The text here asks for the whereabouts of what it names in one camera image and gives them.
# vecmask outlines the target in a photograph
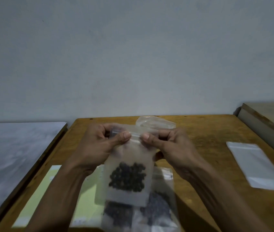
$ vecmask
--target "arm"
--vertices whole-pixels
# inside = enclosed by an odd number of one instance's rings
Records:
[[[271,232],[233,186],[198,154],[185,130],[159,132],[159,139],[144,134],[142,140],[160,149],[157,159],[165,158],[194,187],[222,232]]]
[[[84,179],[104,163],[112,148],[131,138],[122,132],[105,138],[112,124],[89,125],[76,151],[65,161],[40,200],[26,232],[67,231]]]

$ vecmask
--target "person's right hand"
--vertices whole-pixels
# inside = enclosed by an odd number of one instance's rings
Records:
[[[184,179],[190,177],[194,168],[206,163],[183,128],[159,130],[159,138],[144,133],[141,140],[160,149],[161,152],[157,153],[156,160],[165,158]]]

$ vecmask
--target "white marble table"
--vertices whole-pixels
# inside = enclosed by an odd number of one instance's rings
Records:
[[[0,207],[66,127],[65,122],[0,123]]]

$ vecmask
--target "forearm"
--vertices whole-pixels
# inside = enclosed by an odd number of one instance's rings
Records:
[[[89,172],[62,165],[39,202],[26,232],[67,231]]]
[[[270,232],[234,187],[208,163],[194,167],[187,180],[222,232]]]

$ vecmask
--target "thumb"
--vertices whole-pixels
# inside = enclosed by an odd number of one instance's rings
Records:
[[[159,140],[156,136],[154,136],[150,133],[142,134],[141,140],[143,140],[145,143],[147,143],[151,146],[154,146],[154,147],[160,149],[161,151],[163,151],[162,149],[164,148],[164,145],[166,142],[166,141]]]
[[[114,148],[117,145],[126,143],[131,138],[131,136],[132,135],[130,132],[120,132],[116,136],[109,139],[107,142],[109,143],[111,148]]]

